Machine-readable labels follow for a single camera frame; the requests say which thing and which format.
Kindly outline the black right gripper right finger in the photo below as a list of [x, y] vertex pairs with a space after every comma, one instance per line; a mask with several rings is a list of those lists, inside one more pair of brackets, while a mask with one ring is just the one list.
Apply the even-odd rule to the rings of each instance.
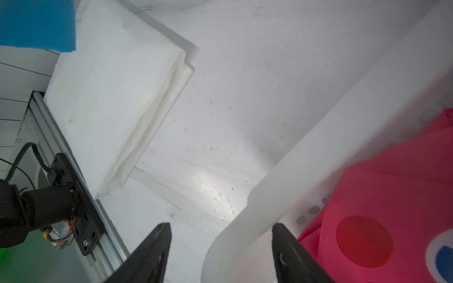
[[334, 283], [284, 224], [273, 225], [271, 245], [278, 283]]

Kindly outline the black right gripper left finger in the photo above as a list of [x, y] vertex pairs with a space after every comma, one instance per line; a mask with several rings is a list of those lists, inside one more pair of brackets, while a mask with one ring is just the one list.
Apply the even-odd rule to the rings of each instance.
[[163, 283], [171, 241], [171, 224], [168, 222], [158, 224], [106, 281], [108, 283]]

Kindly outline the pink bunny raincoat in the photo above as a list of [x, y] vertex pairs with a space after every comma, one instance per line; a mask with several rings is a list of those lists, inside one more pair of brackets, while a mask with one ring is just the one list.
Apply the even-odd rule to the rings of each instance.
[[337, 283], [450, 283], [453, 111], [347, 167], [298, 240]]

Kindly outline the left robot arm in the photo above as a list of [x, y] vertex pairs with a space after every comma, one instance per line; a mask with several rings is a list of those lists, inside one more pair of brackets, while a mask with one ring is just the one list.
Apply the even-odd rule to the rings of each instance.
[[1, 248], [22, 244], [30, 232], [70, 220], [78, 200], [78, 192], [66, 185], [20, 193], [1, 180]]

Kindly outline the white plastic perforated basket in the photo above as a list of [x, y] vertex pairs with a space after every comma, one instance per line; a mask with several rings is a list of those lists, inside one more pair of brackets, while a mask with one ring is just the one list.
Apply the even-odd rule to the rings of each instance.
[[385, 55], [250, 192], [217, 236], [203, 283], [274, 283], [271, 229], [299, 236], [346, 167], [415, 137], [452, 101], [451, 55]]

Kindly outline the white folded raincoat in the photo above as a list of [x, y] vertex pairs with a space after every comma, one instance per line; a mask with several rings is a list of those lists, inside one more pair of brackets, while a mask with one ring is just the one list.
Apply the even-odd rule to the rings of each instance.
[[44, 96], [88, 191], [124, 185], [193, 71], [186, 53], [118, 1], [81, 1], [76, 50]]

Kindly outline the blue folded raincoat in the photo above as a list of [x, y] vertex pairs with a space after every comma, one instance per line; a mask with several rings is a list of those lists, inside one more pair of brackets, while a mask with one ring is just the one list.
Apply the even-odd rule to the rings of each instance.
[[1, 45], [74, 51], [74, 1], [1, 1]]

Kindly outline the aluminium mounting rail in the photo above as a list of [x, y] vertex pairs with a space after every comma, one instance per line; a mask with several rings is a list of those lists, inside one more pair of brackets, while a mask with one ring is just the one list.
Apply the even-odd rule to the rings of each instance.
[[37, 148], [51, 169], [51, 185], [67, 185], [75, 197], [74, 251], [92, 283], [108, 279], [130, 255], [99, 200], [88, 191], [69, 145], [44, 102], [44, 95], [33, 92], [26, 121], [37, 137]]

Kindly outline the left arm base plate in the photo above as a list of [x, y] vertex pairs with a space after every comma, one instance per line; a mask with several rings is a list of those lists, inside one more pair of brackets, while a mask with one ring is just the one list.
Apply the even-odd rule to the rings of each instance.
[[74, 219], [75, 241], [83, 256], [91, 254], [106, 232], [98, 211], [95, 209], [88, 190], [82, 183], [70, 160], [58, 153], [52, 163], [53, 172], [48, 180], [53, 186], [66, 187], [73, 197], [72, 218]]

